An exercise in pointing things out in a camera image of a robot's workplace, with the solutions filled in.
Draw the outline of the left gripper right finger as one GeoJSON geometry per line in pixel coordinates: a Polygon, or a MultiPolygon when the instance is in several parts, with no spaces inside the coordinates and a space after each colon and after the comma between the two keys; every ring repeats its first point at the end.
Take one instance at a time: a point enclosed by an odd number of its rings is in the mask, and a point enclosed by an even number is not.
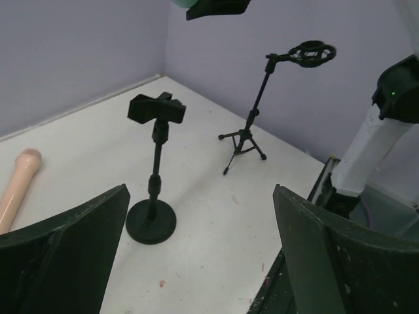
{"type": "Polygon", "coordinates": [[[280,184],[273,201],[298,313],[418,312],[418,242],[364,228],[280,184]]]}

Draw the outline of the teal toy microphone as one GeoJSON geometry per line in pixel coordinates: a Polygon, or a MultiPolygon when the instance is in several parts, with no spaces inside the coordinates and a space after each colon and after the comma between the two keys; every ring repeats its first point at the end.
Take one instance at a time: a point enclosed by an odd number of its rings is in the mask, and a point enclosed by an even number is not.
{"type": "Polygon", "coordinates": [[[183,9],[191,8],[197,0],[172,0],[172,3],[183,9]]]}

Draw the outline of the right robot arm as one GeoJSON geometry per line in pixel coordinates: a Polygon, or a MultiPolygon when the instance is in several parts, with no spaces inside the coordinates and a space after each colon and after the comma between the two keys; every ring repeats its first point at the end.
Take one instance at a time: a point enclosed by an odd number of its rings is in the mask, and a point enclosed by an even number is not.
{"type": "MultiPolygon", "coordinates": [[[[352,143],[341,159],[328,159],[308,197],[318,207],[344,218],[349,218],[361,201],[367,181],[396,142],[418,123],[418,2],[395,1],[394,4],[409,31],[414,53],[379,76],[372,105],[352,143]]],[[[233,140],[233,157],[245,154],[244,143],[253,140],[250,127],[259,114],[259,102],[277,63],[290,61],[304,68],[315,68],[331,61],[336,54],[335,47],[311,40],[285,54],[266,55],[265,76],[245,128],[218,136],[220,140],[233,140]]]]}

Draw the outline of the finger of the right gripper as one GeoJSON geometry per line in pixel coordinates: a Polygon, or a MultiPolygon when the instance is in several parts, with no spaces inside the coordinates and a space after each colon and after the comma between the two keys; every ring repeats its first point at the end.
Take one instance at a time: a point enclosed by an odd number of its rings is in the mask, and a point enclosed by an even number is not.
{"type": "Polygon", "coordinates": [[[199,0],[186,12],[186,21],[206,16],[243,14],[251,0],[199,0]]]}

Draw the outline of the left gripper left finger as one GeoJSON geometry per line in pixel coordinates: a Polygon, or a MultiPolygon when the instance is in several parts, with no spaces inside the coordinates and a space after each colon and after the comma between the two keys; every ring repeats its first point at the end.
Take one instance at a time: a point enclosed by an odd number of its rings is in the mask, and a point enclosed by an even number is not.
{"type": "Polygon", "coordinates": [[[1,312],[99,313],[129,202],[122,184],[1,235],[1,312]]]}

